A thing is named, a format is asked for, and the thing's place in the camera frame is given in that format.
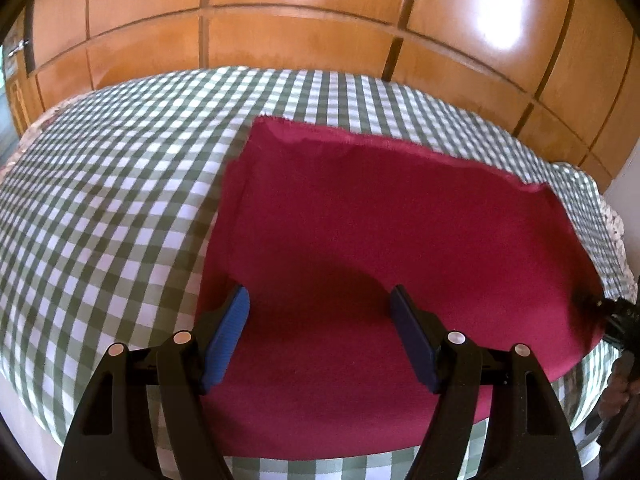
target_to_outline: wooden cabinet door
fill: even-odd
[[[44,111],[35,76],[27,74],[24,57],[24,11],[15,20],[2,44],[2,70],[6,97],[19,135]]]

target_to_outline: blue gripper pad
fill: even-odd
[[[200,382],[206,392],[220,384],[225,376],[249,316],[249,304],[249,292],[243,286],[239,287],[204,353],[204,373]]]
[[[416,377],[431,393],[439,393],[441,381],[436,373],[436,348],[430,344],[418,320],[419,316],[423,323],[428,323],[433,314],[416,309],[401,286],[396,286],[391,291],[390,307],[396,331]],[[439,327],[434,328],[440,334]]]

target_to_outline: green gingham tablecloth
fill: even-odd
[[[153,346],[193,325],[222,170],[260,114],[399,137],[548,182],[606,295],[629,295],[593,180],[544,162],[473,113],[330,72],[225,67],[129,81],[64,110],[0,185],[0,368],[60,443],[111,343]],[[572,426],[593,407],[615,358],[601,343],[554,383]],[[158,393],[149,396],[161,465],[177,478]],[[485,421],[474,426],[460,478],[478,468],[485,433]],[[396,480],[416,450],[228,463],[237,480]]]

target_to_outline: metal screw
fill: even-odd
[[[191,341],[191,332],[188,332],[187,330],[182,330],[174,335],[174,343],[178,345],[184,345],[189,341]]]
[[[529,355],[531,354],[531,350],[529,349],[529,347],[523,344],[516,345],[515,351],[516,354],[521,357],[529,357]]]
[[[124,352],[124,345],[122,343],[114,343],[109,347],[109,355],[112,357],[116,357],[116,355],[120,355]]]
[[[462,345],[466,341],[466,337],[462,332],[449,332],[447,339],[454,345]]]

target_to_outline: red cloth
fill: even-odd
[[[421,443],[437,396],[388,313],[419,308],[482,346],[529,344],[551,380],[602,336],[572,294],[601,294],[561,203],[478,162],[258,118],[229,164],[198,311],[231,282],[251,311],[203,407],[227,455],[307,460]],[[488,416],[483,388],[476,420]]]

